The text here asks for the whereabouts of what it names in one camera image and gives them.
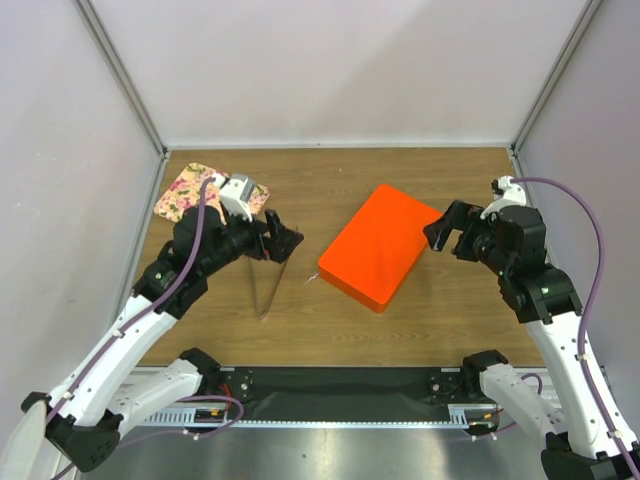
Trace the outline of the orange box lid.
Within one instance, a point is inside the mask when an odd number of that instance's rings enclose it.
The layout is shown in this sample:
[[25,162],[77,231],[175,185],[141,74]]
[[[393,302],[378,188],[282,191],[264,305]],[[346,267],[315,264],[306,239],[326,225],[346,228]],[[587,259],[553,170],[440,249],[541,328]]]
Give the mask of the orange box lid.
[[388,272],[404,276],[427,247],[425,226],[442,213],[388,185],[379,185],[318,260],[343,279]]

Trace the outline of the orange chocolate box base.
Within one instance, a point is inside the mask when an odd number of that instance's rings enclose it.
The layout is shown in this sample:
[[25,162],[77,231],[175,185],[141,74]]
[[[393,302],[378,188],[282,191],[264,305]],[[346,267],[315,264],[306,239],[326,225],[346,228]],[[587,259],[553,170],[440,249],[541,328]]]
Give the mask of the orange chocolate box base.
[[388,272],[376,271],[374,275],[358,274],[348,279],[322,268],[318,273],[327,284],[375,314],[383,314],[395,303],[416,299],[430,292],[429,283],[424,283],[413,271],[407,271],[404,276],[389,276]]

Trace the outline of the steel serving tongs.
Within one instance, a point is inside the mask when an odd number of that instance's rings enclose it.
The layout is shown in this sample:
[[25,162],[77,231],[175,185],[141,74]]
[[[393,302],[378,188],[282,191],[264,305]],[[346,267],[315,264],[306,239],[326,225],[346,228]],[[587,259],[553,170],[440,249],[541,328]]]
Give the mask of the steel serving tongs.
[[279,265],[277,274],[269,288],[259,288],[258,276],[255,268],[256,261],[248,260],[248,272],[251,288],[251,299],[256,317],[260,321],[265,321],[269,315],[274,299],[278,292],[284,273],[288,266],[288,261],[284,261]]

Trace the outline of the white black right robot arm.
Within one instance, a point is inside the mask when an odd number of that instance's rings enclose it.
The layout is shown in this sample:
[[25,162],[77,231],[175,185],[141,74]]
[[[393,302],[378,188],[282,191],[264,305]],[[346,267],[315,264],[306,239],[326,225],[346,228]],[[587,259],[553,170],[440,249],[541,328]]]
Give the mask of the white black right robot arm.
[[568,275],[546,260],[540,212],[521,205],[484,214],[456,200],[424,234],[434,251],[460,233],[452,253],[496,274],[501,296],[544,359],[560,402],[554,407],[525,385],[495,350],[466,357],[462,394],[502,406],[540,448],[549,479],[636,479],[639,441],[623,420],[578,330],[583,308]]

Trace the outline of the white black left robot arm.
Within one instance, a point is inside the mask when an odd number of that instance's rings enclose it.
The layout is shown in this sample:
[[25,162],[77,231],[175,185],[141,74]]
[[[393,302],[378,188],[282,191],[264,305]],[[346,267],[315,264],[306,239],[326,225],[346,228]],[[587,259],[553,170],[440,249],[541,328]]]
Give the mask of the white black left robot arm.
[[209,276],[241,257],[284,264],[303,239],[274,210],[253,220],[211,206],[188,208],[105,336],[66,380],[48,393],[30,393],[22,410],[44,403],[45,438],[71,466],[90,472],[147,417],[178,400],[213,398],[221,390],[220,365],[198,348],[131,392],[121,384],[207,292]]

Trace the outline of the floral pattern tray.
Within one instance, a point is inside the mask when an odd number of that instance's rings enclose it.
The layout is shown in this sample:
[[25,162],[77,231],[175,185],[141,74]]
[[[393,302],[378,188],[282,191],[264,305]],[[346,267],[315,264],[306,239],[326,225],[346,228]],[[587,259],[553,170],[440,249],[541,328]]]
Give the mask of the floral pattern tray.
[[[181,220],[185,210],[198,206],[202,181],[214,174],[229,176],[226,172],[200,163],[189,163],[177,178],[171,182],[168,189],[160,195],[153,208],[153,213],[177,223]],[[219,191],[220,189],[215,186],[207,186],[206,204],[216,208],[222,217]],[[256,185],[249,201],[249,207],[253,214],[258,214],[262,210],[270,197],[270,193],[266,186]]]

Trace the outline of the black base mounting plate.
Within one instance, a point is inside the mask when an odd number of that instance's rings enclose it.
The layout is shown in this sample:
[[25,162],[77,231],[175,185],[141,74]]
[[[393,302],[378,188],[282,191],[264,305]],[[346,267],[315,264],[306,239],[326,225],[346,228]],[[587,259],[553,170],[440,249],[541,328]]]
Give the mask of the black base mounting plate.
[[458,368],[438,367],[227,367],[218,391],[244,407],[322,405],[382,407],[420,404],[491,404],[468,388]]

